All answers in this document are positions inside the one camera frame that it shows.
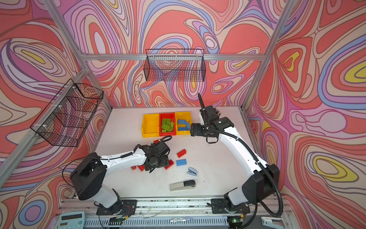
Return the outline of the red lego cluster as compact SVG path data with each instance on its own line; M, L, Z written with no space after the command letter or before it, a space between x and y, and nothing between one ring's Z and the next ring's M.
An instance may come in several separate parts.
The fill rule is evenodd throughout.
M136 170L139 169L141 172L145 171L145 166L141 165L141 166L133 166L131 167L132 170Z

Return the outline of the green lego cluster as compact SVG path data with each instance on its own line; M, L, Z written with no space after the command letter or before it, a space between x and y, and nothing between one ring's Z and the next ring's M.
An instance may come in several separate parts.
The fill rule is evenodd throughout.
M174 122L171 121L169 118L163 118L162 119L162 125L161 125L161 132L172 132L174 131Z

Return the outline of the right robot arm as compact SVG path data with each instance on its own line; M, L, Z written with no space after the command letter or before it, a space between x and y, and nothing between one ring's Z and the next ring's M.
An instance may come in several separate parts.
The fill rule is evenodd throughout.
M242 204L261 204L269 215L279 218L284 212L283 198L278 183L280 170L275 164L268 164L241 138L233 122L221 117L213 106L205 106L201 95L201 122L191 125L191 136L215 138L225 144L244 168L244 183L224 194L223 208L229 212Z

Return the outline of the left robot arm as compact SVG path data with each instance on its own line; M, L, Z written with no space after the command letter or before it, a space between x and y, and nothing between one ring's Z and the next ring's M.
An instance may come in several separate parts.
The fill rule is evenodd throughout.
M168 135L150 145L136 145L133 150L111 156L91 153L84 157L78 167L70 174L72 186L79 200L93 200L101 208L116 214L124 204L114 189L104 184L104 179L120 170L144 166L152 173L155 169L170 165L170 148L166 144L172 136Z

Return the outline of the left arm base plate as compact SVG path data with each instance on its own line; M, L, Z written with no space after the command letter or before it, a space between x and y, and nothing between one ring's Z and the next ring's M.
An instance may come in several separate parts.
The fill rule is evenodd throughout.
M135 214L137 207L136 199L124 199L118 200L111 207L106 208L102 204L99 204L96 214L98 216L107 215L120 215L120 216L131 216Z

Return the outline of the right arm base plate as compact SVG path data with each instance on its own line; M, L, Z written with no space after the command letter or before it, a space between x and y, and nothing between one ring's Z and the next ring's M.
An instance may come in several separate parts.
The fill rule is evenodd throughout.
M250 208L245 204L233 205L225 198L213 198L207 205L213 214L243 214L250 213Z

